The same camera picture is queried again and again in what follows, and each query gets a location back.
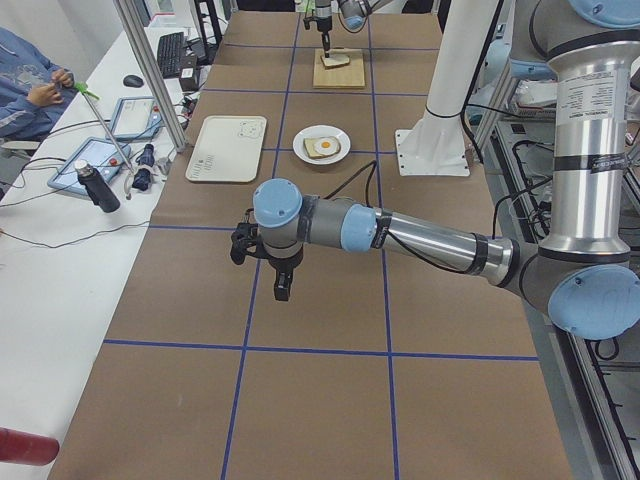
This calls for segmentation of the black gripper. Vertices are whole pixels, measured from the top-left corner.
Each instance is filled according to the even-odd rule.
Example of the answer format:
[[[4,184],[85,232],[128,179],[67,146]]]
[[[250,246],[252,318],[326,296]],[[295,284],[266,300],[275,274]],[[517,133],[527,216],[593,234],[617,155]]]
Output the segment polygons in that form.
[[[293,271],[304,258],[303,244],[296,242],[286,247],[276,247],[265,243],[264,249],[269,264],[276,270],[273,287],[274,298],[276,301],[288,301],[291,295]]]
[[[330,42],[330,31],[333,28],[333,20],[331,16],[328,17],[315,17],[316,27],[319,32],[321,32],[321,41],[323,52],[325,56],[330,55],[331,50],[331,42]]]

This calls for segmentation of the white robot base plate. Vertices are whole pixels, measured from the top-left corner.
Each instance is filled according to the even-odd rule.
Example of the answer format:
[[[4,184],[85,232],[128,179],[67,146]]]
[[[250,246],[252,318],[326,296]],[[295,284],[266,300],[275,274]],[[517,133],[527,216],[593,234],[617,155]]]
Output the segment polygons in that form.
[[[452,132],[400,129],[395,131],[395,143],[401,176],[470,175],[460,127]]]

